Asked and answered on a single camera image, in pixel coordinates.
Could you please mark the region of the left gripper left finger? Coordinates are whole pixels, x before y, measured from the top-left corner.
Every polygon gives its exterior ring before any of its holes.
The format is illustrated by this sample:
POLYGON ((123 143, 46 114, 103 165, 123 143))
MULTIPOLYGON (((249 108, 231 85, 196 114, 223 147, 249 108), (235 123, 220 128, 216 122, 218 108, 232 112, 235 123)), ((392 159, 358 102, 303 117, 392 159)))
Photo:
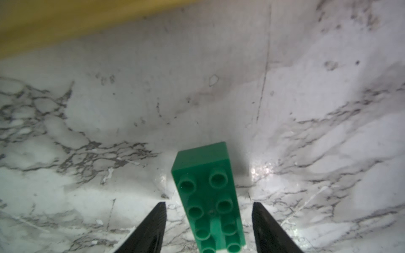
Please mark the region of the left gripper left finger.
POLYGON ((160 253, 166 221, 166 203, 159 202, 115 253, 160 253))

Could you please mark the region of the dark green lego brick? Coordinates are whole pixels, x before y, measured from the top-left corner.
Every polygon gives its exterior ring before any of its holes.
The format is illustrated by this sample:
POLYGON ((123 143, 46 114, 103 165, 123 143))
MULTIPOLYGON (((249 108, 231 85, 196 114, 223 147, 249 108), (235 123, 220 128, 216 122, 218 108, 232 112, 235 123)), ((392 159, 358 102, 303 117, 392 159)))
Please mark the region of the dark green lego brick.
POLYGON ((226 143, 178 152, 171 173, 199 251, 240 252, 246 242, 226 143))

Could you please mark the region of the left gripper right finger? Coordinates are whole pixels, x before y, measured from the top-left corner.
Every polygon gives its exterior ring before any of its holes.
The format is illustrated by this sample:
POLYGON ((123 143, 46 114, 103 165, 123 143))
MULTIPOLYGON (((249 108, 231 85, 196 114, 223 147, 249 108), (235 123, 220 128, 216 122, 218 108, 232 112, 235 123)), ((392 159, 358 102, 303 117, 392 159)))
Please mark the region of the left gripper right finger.
POLYGON ((303 253, 260 202, 253 203, 252 222, 258 253, 303 253))

